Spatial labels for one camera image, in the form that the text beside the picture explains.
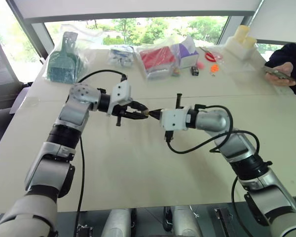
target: human hand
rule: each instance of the human hand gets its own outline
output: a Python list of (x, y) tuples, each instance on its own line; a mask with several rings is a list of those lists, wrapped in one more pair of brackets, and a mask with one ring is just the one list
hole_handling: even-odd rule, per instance
[[(293, 71), (293, 65), (291, 62), (286, 62), (280, 66), (274, 67), (274, 69), (277, 69), (286, 75), (291, 75)], [(280, 79), (277, 76), (271, 75), (270, 73), (265, 74), (265, 79), (267, 79), (269, 82), (271, 82), (273, 85), (278, 86), (293, 86), (296, 85), (295, 81), (288, 80), (288, 79)]]

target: window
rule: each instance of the window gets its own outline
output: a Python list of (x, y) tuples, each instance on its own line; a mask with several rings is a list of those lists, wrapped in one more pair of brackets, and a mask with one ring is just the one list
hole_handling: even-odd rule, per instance
[(267, 43), (257, 43), (258, 51), (261, 56), (268, 61), (271, 55), (278, 49), (281, 49), (283, 45), (278, 44), (267, 44)]
[(227, 16), (152, 17), (102, 19), (45, 23), (52, 39), (57, 42), (61, 24), (102, 31), (99, 46), (110, 44), (153, 44), (160, 39), (176, 35), (183, 40), (194, 38), (196, 46), (210, 46), (218, 42)]
[(5, 1), (0, 0), (0, 44), (18, 79), (34, 81), (42, 63)]

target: smartphone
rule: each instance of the smartphone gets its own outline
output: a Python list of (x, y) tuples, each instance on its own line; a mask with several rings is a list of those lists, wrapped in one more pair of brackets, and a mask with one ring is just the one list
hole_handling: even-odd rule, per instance
[(292, 80), (296, 82), (296, 79), (290, 77), (289, 75), (286, 75), (283, 72), (280, 72), (279, 70), (276, 70), (274, 68), (269, 68), (267, 66), (263, 66), (262, 68), (266, 73), (270, 73), (276, 77), (278, 77), (279, 79), (288, 79), (288, 80)]

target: person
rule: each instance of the person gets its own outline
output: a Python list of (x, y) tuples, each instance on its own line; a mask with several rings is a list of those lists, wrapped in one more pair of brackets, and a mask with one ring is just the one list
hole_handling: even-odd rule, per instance
[[(296, 43), (289, 43), (283, 48), (276, 50), (265, 65), (282, 71), (296, 79)], [(265, 78), (274, 85), (291, 86), (296, 95), (296, 82), (288, 79), (279, 79), (269, 73), (265, 74)]]

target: gray chair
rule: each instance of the gray chair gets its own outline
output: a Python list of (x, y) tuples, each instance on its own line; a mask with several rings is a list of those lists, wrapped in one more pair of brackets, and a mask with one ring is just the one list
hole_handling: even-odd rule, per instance
[(26, 91), (32, 83), (23, 84), (16, 77), (0, 45), (0, 140), (4, 135), (17, 108), (23, 102)]

